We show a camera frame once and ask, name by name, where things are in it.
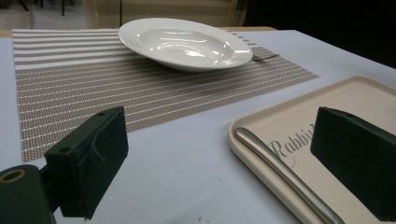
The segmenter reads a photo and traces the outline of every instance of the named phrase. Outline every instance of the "white plate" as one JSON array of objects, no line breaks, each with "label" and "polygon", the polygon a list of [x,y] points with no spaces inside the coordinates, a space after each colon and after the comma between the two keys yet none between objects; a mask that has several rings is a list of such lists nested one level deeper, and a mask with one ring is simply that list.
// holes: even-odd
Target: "white plate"
[{"label": "white plate", "polygon": [[253,55],[238,37],[194,21],[130,21],[121,26],[119,38],[136,53],[187,72],[236,67],[250,61]]}]

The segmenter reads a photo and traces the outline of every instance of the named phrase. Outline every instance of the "table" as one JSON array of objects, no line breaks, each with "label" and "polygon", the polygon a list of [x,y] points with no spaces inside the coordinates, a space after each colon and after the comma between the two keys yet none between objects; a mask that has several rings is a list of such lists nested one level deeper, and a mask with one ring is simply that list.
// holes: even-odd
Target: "table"
[{"label": "table", "polygon": [[[130,154],[89,223],[298,223],[234,155],[227,142],[230,123],[348,77],[369,77],[396,88],[395,69],[298,31],[238,32],[319,78],[128,133]],[[21,143],[9,35],[0,38],[0,49],[0,170],[4,170],[21,164]],[[45,165],[43,159],[28,163]],[[87,223],[62,217],[59,209],[55,218],[57,223]]]}]

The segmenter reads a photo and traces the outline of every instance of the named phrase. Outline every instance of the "woven placemat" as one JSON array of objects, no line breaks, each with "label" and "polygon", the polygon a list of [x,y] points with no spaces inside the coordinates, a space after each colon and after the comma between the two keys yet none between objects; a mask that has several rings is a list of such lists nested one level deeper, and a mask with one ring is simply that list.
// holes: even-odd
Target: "woven placemat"
[{"label": "woven placemat", "polygon": [[[244,41],[258,56],[273,53]],[[13,30],[13,48],[23,162],[110,107],[124,106],[132,132],[317,77],[281,57],[182,73],[127,49],[118,30]]]}]

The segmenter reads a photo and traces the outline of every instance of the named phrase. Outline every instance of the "tray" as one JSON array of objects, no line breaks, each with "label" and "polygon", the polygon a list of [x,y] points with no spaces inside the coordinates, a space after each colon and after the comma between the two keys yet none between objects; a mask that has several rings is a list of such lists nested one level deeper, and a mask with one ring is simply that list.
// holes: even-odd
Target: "tray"
[{"label": "tray", "polygon": [[303,223],[322,221],[280,176],[235,139],[235,128],[245,127],[258,135],[345,223],[383,223],[310,153],[320,106],[344,110],[396,134],[396,90],[366,77],[352,77],[234,120],[229,144]]}]

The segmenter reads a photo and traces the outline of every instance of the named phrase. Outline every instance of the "metal utensil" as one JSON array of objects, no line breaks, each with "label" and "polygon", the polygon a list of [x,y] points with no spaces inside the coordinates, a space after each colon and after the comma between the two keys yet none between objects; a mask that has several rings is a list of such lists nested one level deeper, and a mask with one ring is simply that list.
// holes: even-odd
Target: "metal utensil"
[{"label": "metal utensil", "polygon": [[253,60],[254,62],[260,62],[260,61],[264,61],[264,60],[267,60],[267,59],[271,59],[271,58],[275,58],[275,57],[277,57],[277,56],[279,56],[280,54],[273,54],[273,55],[271,55],[271,56],[268,56],[268,57],[259,57],[259,56],[257,56],[257,55],[253,55],[253,57],[251,58],[251,60]]},{"label": "metal utensil", "polygon": [[236,128],[233,134],[282,177],[325,223],[345,223],[254,133],[240,127]]}]

